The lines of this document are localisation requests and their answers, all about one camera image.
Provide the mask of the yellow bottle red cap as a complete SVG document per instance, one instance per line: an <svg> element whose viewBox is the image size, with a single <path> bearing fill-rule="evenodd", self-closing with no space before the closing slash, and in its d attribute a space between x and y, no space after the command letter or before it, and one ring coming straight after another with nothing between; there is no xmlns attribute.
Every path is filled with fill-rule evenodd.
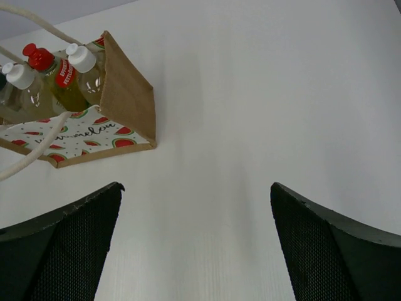
<svg viewBox="0 0 401 301"><path fill-rule="evenodd" d="M35 69L47 84L51 93L70 112L82 112L88 108L76 79L76 70L67 59L60 58L46 48L30 43L23 48L28 65Z"/></svg>

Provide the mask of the watermelon print canvas bag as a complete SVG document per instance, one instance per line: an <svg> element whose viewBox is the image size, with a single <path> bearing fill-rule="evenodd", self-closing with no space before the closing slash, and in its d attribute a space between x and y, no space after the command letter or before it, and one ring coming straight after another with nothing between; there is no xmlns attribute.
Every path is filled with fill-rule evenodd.
<svg viewBox="0 0 401 301"><path fill-rule="evenodd" d="M22 155L20 161L3 170L1 179L37 160L62 168L156 147L153 88L108 31L95 41L82 43L26 9L1 4L1 10L29 19L65 41L67 46L62 50L49 51L55 56L68 60L65 50L72 43L105 53L105 82L99 105L87 102L88 108L82 112L65 111L56 117L20 123L8 120L1 127L1 147ZM7 63L28 65L27 56L18 58L5 48L1 54Z"/></svg>

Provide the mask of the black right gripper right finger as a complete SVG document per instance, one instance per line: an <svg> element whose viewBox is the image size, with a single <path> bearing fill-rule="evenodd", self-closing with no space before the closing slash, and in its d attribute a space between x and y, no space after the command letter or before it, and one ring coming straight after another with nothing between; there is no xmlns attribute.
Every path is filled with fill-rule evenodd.
<svg viewBox="0 0 401 301"><path fill-rule="evenodd" d="M400 236L276 182L271 209L296 300L400 300Z"/></svg>

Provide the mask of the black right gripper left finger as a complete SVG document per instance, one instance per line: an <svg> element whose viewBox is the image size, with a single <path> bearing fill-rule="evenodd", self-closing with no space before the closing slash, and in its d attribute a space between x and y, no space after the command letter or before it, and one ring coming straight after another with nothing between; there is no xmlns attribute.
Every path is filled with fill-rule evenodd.
<svg viewBox="0 0 401 301"><path fill-rule="evenodd" d="M94 300L125 188L1 229L1 300Z"/></svg>

